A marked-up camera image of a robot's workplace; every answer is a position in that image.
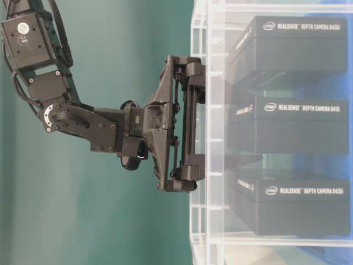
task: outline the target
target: box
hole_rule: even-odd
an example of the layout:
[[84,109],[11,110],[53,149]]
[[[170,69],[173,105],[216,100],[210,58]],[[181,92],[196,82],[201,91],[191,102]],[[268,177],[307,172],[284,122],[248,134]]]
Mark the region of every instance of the box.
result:
[[253,97],[230,109],[229,141],[252,153],[347,153],[344,100]]
[[280,169],[239,169],[230,206],[257,235],[350,233],[350,185],[344,179]]
[[229,54],[228,79],[237,89],[297,89],[347,70],[347,22],[257,16]]

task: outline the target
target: green backdrop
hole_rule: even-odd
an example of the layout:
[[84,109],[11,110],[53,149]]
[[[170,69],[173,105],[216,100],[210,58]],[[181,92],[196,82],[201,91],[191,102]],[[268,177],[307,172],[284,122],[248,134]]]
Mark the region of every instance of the green backdrop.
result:
[[[144,105],[164,58],[190,53],[192,3],[58,1],[81,100]],[[84,140],[47,134],[4,63],[0,81],[0,264],[191,264],[187,194],[156,191],[151,161],[128,172]]]

